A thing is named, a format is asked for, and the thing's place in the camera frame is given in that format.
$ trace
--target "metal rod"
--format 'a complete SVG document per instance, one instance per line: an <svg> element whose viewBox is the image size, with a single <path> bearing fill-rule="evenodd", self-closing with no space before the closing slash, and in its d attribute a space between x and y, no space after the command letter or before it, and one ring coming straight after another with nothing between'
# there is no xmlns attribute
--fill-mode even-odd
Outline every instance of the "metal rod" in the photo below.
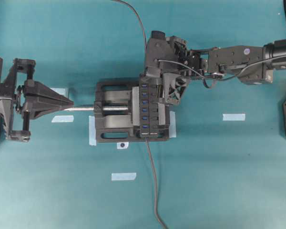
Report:
<svg viewBox="0 0 286 229"><path fill-rule="evenodd" d="M76 106L67 108L64 111L93 111L93 105L86 105L86 106ZM127 111L127 105L107 105L102 107L103 111Z"/></svg>

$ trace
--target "black cable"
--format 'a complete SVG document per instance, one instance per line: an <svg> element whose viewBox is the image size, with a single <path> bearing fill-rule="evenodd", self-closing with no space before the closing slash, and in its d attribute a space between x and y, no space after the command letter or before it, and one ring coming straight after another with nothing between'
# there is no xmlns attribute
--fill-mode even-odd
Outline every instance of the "black cable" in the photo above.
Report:
<svg viewBox="0 0 286 229"><path fill-rule="evenodd" d="M137 13L137 11L135 11L134 7L132 7L129 3L125 2L125 1L121 1L121 0L111 0L111 1L115 1L115 2L118 2L118 3L121 3L121 4L124 4L124 5L128 6L128 7L135 13L135 15L137 16L137 18L138 18L138 20L139 20L140 27L141 27L141 30L142 30L142 33L143 33L144 52L146 53L147 42L146 42L145 30L144 30L143 23L142 23L142 21L141 21L141 19L140 19L139 14Z"/></svg>
<svg viewBox="0 0 286 229"><path fill-rule="evenodd" d="M276 60L276 59L281 59L281 58L285 58L286 55L282 55L282 56L277 56L277 57L272 57L272 58L269 58L269 59L265 59L265 60L262 60L262 61L257 61L257 62L254 62L254 63L251 63L249 65L247 65L245 68L243 68L238 74L235 74L231 77L228 77L228 78L225 78L225 79L217 79L218 81L227 81L227 80L231 80L235 77L238 77L239 75L241 75L245 70L247 70L248 68L252 67L252 66L255 66L257 64L260 64L260 63L264 63L264 62L267 62L267 61L273 61L273 60Z"/></svg>
<svg viewBox="0 0 286 229"><path fill-rule="evenodd" d="M181 65L183 66L184 68L187 68L188 70L191 70L192 72L196 73L197 75L199 75L201 78L205 79L205 80L209 80L207 77L201 75L198 71L190 68L189 66L186 66L185 64L183 63L179 63L177 61L168 61L168 60L158 60L158 62L168 62L168 63L175 63L175 64L178 64L178 65Z"/></svg>
<svg viewBox="0 0 286 229"><path fill-rule="evenodd" d="M282 56L277 56L277 57L272 57L272 58L269 58L269 59L265 59L265 60L262 60L262 61L257 61L257 62L254 62L254 63L251 63L249 65L247 65L245 68L243 68L238 74L235 74L231 77L228 77L228 78L225 78L225 79L213 79L213 80L216 80L216 81L227 81L227 80L231 80L235 77L238 77L239 75L241 75L242 73L244 73L245 70L247 70L248 68L252 67L252 66L255 66L257 64L260 64L260 63L264 63L264 62L268 62L268 61L273 61L273 60L277 60L277 59L281 59L281 58L285 58L286 55L282 55ZM199 72L195 71L194 69L184 65L183 63L179 63L179 62L176 62L176 61L168 61L168 60L158 60L159 62L169 62L169 63L175 63L175 64L178 64L178 65L181 65L189 70L191 70L192 72L196 73L197 75L199 75L201 78L205 79L205 80L211 80L212 78L211 75L201 75Z"/></svg>
<svg viewBox="0 0 286 229"><path fill-rule="evenodd" d="M158 182L157 182L157 173L156 173L156 169L154 167L153 156L152 156L151 149L149 147L149 143L148 143L147 138L145 139L145 142L146 142L146 147L147 147L149 160L151 161L151 166L152 166L152 170L153 170L153 181L154 181L154 206L153 206L153 210L154 210L154 214L155 214L158 222L162 225L162 227L164 229L168 229L168 227L166 226L166 224L163 222L163 220L161 219L161 217L158 214Z"/></svg>

